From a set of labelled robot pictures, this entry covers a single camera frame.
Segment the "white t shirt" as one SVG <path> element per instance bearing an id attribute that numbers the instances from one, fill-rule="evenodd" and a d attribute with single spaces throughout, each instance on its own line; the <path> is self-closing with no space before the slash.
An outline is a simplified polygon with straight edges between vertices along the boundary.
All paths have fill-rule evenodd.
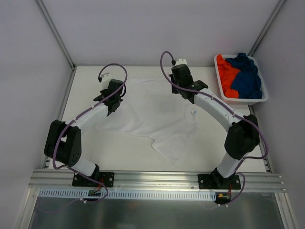
<path id="1" fill-rule="evenodd" d="M 193 105 L 163 79 L 129 79 L 120 107 L 102 119 L 96 131 L 110 131 L 153 140 L 152 148 L 171 164 L 185 155 L 198 130 Z"/>

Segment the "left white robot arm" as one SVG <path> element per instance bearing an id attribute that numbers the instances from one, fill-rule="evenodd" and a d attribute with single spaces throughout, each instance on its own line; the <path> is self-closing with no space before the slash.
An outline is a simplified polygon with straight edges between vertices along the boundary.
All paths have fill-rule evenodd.
<path id="1" fill-rule="evenodd" d="M 125 91 L 123 81 L 112 79 L 108 87 L 94 98 L 94 104 L 75 119 L 69 123 L 54 120 L 49 128 L 45 156 L 83 174 L 83 181 L 88 186 L 97 185 L 100 180 L 99 166 L 82 156 L 82 135 L 117 110 Z"/>

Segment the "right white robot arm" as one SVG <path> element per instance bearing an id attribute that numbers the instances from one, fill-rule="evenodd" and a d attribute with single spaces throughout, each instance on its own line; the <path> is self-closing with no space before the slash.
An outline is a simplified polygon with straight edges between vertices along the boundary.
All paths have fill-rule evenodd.
<path id="1" fill-rule="evenodd" d="M 172 93 L 202 108 L 211 115 L 227 132 L 224 143 L 225 155 L 214 170 L 213 183 L 217 188 L 230 184 L 242 159 L 260 143 L 257 119 L 254 115 L 243 116 L 216 96 L 204 82 L 194 81 L 186 64 L 171 68 Z"/>

